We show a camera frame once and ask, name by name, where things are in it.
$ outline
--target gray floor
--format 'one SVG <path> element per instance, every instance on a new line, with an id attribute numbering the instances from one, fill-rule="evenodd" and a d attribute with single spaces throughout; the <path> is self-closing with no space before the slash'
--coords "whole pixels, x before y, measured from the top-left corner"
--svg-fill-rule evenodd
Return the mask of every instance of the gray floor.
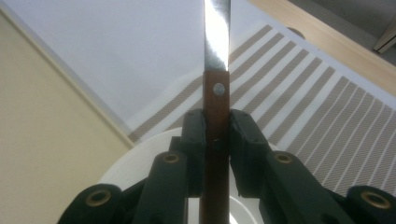
<path id="1" fill-rule="evenodd" d="M 290 1 L 373 52 L 373 46 L 387 28 L 388 21 L 396 15 L 396 0 Z M 396 46 L 376 54 L 396 66 Z"/>

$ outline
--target metal blade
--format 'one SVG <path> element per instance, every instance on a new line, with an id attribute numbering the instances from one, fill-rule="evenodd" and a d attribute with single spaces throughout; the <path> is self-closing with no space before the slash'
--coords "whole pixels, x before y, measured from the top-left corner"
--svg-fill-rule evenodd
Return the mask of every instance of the metal blade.
<path id="1" fill-rule="evenodd" d="M 205 70 L 228 71 L 231 0 L 205 0 Z"/>

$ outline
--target knife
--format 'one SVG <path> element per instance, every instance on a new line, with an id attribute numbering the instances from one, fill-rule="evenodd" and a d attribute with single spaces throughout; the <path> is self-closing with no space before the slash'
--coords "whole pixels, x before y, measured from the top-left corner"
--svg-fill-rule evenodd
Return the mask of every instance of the knife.
<path id="1" fill-rule="evenodd" d="M 205 0 L 206 150 L 201 224 L 229 224 L 230 0 Z"/>

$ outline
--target striped placemat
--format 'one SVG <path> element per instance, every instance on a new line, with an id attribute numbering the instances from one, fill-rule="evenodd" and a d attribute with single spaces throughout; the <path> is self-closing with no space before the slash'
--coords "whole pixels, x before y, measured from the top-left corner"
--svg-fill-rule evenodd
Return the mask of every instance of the striped placemat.
<path id="1" fill-rule="evenodd" d="M 298 156 L 326 188 L 371 185 L 396 195 L 394 108 L 345 71 L 264 24 L 230 55 L 231 105 L 251 114 L 267 139 Z M 198 72 L 129 121 L 130 138 L 180 127 L 202 107 Z"/>

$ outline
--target wooden handle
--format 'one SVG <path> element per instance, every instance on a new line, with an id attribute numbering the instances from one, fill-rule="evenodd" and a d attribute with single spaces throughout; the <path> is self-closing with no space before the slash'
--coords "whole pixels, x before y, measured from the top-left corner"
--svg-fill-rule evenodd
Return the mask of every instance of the wooden handle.
<path id="1" fill-rule="evenodd" d="M 204 116 L 207 147 L 200 223 L 229 224 L 229 72 L 204 72 Z"/>

